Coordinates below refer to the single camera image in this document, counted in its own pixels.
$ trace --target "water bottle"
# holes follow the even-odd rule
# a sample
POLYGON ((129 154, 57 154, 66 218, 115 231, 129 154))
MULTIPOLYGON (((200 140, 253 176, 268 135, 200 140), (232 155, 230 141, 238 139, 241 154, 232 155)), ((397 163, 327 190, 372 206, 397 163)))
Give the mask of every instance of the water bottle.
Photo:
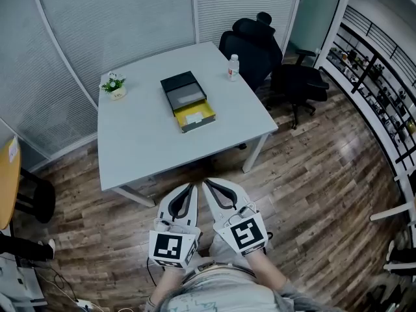
POLYGON ((231 55, 231 59, 228 62, 228 79, 230 81, 237 80, 237 76, 239 75, 240 70, 240 62, 238 55, 231 55))

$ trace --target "stool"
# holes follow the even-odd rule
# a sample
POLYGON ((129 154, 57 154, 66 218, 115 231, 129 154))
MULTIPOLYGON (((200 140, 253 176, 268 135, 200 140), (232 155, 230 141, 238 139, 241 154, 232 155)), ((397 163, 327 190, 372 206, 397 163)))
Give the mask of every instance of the stool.
POLYGON ((20 174, 37 186, 33 199, 18 193, 14 208, 33 215, 40 223, 48 223, 55 211, 55 188, 50 182, 36 177, 23 168, 20 168, 20 174))

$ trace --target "chair headrest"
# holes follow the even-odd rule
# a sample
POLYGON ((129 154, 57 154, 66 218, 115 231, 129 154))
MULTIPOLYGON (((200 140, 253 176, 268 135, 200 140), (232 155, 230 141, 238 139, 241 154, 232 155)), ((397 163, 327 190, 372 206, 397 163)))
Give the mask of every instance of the chair headrest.
POLYGON ((236 21, 233 25, 233 31, 258 42, 269 41, 276 32, 271 26, 249 18, 236 21))

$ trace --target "small white pot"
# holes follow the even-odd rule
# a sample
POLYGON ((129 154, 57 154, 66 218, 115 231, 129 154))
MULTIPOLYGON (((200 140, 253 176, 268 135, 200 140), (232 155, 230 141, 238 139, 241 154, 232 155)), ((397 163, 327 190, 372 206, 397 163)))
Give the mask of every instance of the small white pot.
POLYGON ((127 93, 127 90, 124 86, 121 86, 119 89, 116 89, 115 91, 110 92, 110 97, 113 101, 116 101, 117 99, 123 98, 127 93))

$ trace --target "paper note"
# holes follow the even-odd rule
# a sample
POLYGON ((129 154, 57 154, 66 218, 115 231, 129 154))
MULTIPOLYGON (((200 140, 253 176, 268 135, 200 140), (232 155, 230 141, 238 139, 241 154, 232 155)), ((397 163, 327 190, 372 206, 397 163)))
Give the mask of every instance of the paper note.
POLYGON ((187 119, 187 125, 189 125, 193 122, 198 123, 198 122, 201 122, 203 120, 203 115, 202 115, 201 112, 197 112, 197 113, 194 113, 194 114, 188 114, 186 116, 186 119, 187 119))
POLYGON ((17 155, 18 151, 18 138, 14 137, 12 143, 8 147, 8 160, 10 163, 13 162, 14 157, 17 155))

